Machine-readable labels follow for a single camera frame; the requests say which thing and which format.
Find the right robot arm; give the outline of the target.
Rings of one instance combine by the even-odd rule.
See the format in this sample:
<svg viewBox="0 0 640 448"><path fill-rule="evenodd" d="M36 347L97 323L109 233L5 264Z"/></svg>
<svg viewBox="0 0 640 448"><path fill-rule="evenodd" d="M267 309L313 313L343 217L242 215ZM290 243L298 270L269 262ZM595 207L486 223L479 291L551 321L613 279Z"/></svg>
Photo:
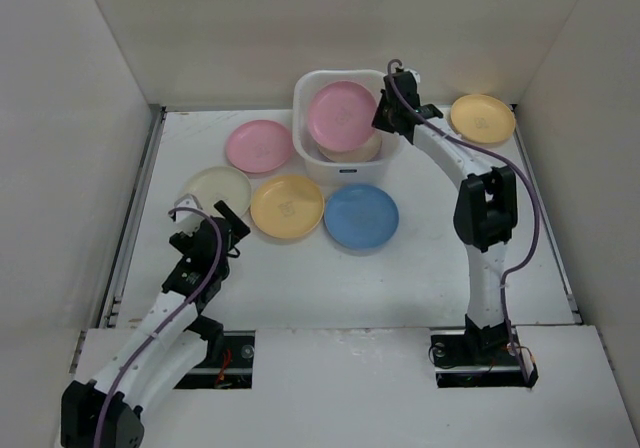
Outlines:
<svg viewBox="0 0 640 448"><path fill-rule="evenodd" d="M427 154L458 189L454 230L469 263L469 303L464 331L434 335L436 367L477 367L498 361L512 334L505 314L504 263L507 244L518 221L516 175L508 166L493 167L474 155L450 129L427 122L439 110L420 104L414 75L389 69L373 118L374 128L403 136Z"/></svg>

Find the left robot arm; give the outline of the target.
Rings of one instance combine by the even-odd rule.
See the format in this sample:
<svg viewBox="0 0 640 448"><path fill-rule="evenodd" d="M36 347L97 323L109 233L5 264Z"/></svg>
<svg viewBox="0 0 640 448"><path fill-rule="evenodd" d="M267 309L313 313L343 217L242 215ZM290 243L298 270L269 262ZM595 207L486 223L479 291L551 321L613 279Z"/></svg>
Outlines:
<svg viewBox="0 0 640 448"><path fill-rule="evenodd" d="M154 304L127 342L86 382L72 381L61 397L63 447L138 447L147 419L197 365L216 363L225 372L233 352L223 325L204 315L239 257L248 225L223 201L215 214L182 202L169 215L201 217L191 233L169 239L181 258Z"/></svg>

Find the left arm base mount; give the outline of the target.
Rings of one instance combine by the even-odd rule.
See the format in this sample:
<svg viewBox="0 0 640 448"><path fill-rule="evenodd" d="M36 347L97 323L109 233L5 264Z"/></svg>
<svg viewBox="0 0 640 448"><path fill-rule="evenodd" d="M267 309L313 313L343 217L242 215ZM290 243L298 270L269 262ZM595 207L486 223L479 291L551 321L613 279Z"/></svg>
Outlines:
<svg viewBox="0 0 640 448"><path fill-rule="evenodd" d="M176 384L177 390L251 389L255 360L254 331L227 331L215 320L200 316L188 330L207 342L203 361Z"/></svg>

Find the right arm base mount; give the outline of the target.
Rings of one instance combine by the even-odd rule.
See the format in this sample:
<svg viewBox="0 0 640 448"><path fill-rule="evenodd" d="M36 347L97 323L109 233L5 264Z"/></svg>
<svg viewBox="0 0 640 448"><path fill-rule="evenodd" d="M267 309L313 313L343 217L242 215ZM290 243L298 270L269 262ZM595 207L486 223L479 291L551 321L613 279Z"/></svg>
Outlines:
<svg viewBox="0 0 640 448"><path fill-rule="evenodd" d="M507 346L473 353L463 334L431 336L429 359L438 388L533 388L539 379L536 363L522 354L526 374Z"/></svg>

